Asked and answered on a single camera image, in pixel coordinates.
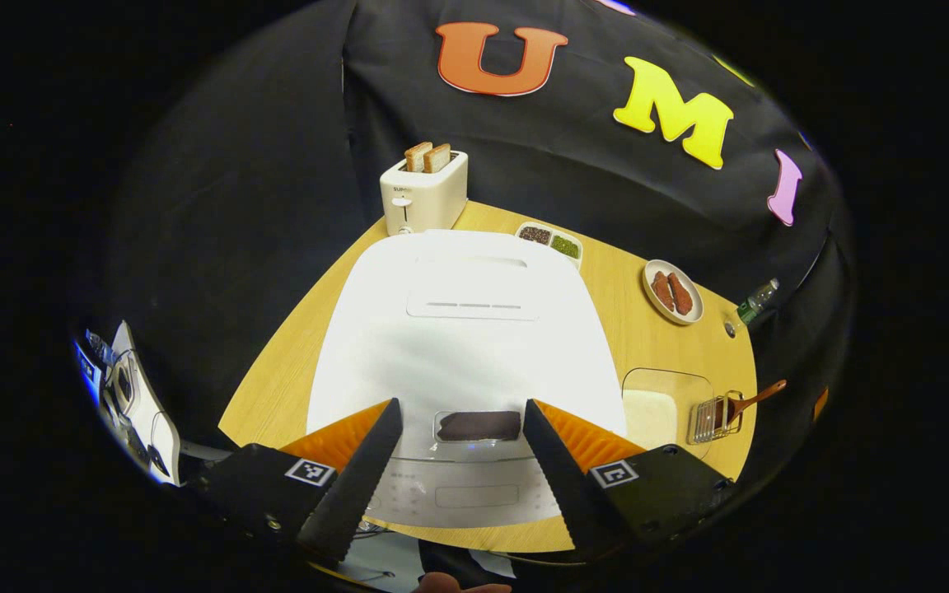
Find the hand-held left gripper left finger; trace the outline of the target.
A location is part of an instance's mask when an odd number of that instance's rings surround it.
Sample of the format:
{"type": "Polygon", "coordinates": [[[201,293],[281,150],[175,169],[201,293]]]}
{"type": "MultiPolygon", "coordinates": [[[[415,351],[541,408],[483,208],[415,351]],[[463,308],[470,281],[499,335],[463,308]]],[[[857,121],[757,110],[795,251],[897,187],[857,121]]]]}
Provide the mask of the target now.
{"type": "Polygon", "coordinates": [[[399,400],[384,400],[289,446],[234,451],[195,478],[194,498],[242,535],[336,567],[402,434],[399,400]]]}

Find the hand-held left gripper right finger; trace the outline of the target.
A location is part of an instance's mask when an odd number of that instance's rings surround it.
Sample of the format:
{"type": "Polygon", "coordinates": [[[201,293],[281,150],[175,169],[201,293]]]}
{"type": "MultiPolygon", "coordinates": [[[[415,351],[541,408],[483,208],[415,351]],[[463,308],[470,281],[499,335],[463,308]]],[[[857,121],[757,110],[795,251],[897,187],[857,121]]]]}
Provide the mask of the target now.
{"type": "Polygon", "coordinates": [[[668,549],[735,494],[733,480],[675,443],[643,448],[541,400],[527,400],[522,431],[584,562],[668,549]]]}

